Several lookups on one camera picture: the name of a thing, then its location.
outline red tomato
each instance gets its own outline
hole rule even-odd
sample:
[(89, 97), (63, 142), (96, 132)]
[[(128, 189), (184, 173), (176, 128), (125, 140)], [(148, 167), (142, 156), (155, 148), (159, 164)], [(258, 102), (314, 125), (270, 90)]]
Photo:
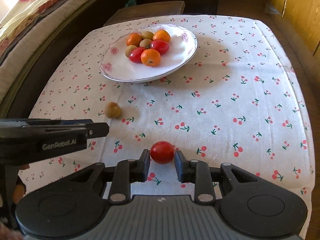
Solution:
[(142, 63), (141, 54), (144, 50), (145, 50), (144, 47), (138, 47), (134, 49), (129, 56), (129, 60), (132, 61), (133, 63)]
[(169, 50), (169, 43), (162, 40), (154, 40), (150, 43), (150, 48), (157, 50), (161, 55)]
[(173, 159), (174, 148), (171, 143), (160, 141), (152, 145), (150, 155), (156, 163), (166, 164)]

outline orange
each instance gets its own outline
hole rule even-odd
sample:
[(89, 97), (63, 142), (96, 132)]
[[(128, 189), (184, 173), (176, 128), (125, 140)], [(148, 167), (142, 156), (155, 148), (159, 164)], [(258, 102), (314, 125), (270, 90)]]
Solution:
[(162, 40), (162, 41), (169, 42), (171, 37), (170, 37), (170, 34), (167, 33), (165, 30), (159, 30), (153, 35), (152, 39), (153, 40)]
[(156, 67), (160, 64), (161, 56), (155, 49), (146, 49), (141, 54), (141, 61), (148, 67)]
[(126, 44), (127, 44), (127, 46), (135, 45), (135, 46), (139, 47), (139, 44), (141, 41), (142, 41), (142, 38), (139, 34), (131, 33), (127, 38)]

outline cherry print tablecloth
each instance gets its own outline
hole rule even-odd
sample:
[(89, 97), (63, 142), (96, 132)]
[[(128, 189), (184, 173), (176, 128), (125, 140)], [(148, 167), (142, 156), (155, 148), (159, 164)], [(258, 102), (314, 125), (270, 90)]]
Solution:
[[(196, 55), (175, 73), (152, 82), (117, 83), (99, 73), (100, 55), (110, 43), (154, 23), (191, 30), (198, 39)], [(118, 120), (103, 113), (109, 101), (123, 110)], [(166, 140), (187, 159), (213, 167), (230, 162), (298, 194), (309, 209), (300, 234), (305, 236), (315, 181), (309, 117), (289, 59), (260, 21), (179, 15), (94, 30), (59, 65), (30, 117), (91, 118), (106, 121), (110, 133), (91, 139), (87, 150), (21, 171), (28, 192), (97, 161), (113, 166), (137, 159), (143, 149)], [(173, 163), (151, 161), (148, 181), (133, 183), (131, 189), (133, 194), (193, 195), (194, 186), (178, 182)]]

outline hand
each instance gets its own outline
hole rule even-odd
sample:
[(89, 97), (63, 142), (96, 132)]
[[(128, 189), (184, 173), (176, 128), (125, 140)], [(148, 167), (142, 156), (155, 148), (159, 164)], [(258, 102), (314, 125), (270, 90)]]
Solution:
[(23, 240), (23, 237), (20, 232), (10, 230), (0, 223), (0, 240)]

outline floral plate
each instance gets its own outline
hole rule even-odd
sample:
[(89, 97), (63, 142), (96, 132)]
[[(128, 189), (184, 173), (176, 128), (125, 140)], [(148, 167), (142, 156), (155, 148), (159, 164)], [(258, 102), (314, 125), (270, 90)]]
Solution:
[(157, 67), (148, 67), (131, 62), (125, 55), (126, 38), (131, 33), (120, 36), (103, 52), (99, 62), (101, 73), (117, 82), (140, 83), (167, 76), (187, 63), (196, 53), (198, 41), (196, 36), (184, 27), (173, 24), (155, 24), (140, 28), (134, 32), (166, 30), (171, 40), (166, 54), (161, 55)]

